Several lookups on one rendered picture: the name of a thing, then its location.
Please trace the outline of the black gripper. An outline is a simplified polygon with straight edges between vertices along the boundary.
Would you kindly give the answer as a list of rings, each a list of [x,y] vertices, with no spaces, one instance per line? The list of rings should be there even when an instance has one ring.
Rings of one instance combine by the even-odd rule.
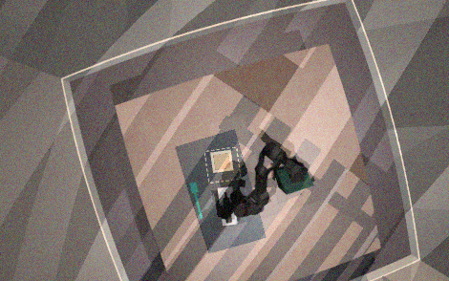
[[[230,204],[230,205],[229,205]],[[220,205],[220,211],[221,211],[221,218],[227,219],[233,214],[233,209],[235,203],[227,203],[225,205]]]

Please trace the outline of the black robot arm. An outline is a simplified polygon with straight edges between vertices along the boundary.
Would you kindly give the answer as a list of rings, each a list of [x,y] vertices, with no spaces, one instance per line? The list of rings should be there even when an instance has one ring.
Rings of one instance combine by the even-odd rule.
[[[275,165],[267,169],[264,166],[265,156],[269,157]],[[258,164],[255,167],[255,189],[245,198],[240,189],[230,193],[230,199],[235,203],[233,204],[233,211],[236,217],[242,218],[249,215],[257,215],[264,211],[264,206],[269,200],[269,195],[267,193],[267,176],[271,171],[279,168],[281,164],[284,165],[284,168],[289,172],[289,177],[293,184],[305,181],[304,177],[306,176],[308,169],[299,161],[289,159],[287,153],[273,142],[268,143],[260,153]],[[245,201],[246,203],[243,203]]]

